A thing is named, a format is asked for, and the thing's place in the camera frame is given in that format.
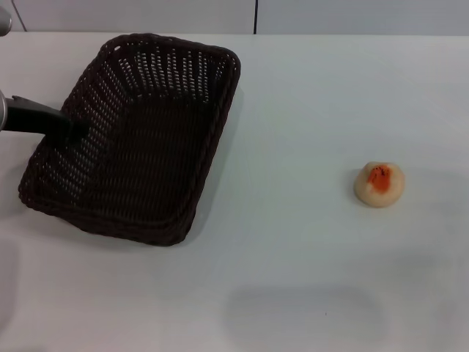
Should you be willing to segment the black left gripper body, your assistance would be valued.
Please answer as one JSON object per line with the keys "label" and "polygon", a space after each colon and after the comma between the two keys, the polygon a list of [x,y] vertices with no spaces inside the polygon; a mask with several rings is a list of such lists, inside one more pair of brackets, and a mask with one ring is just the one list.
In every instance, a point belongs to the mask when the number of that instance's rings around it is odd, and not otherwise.
{"label": "black left gripper body", "polygon": [[19,96],[4,99],[2,130],[39,133],[45,136],[66,136],[70,120],[49,106]]}

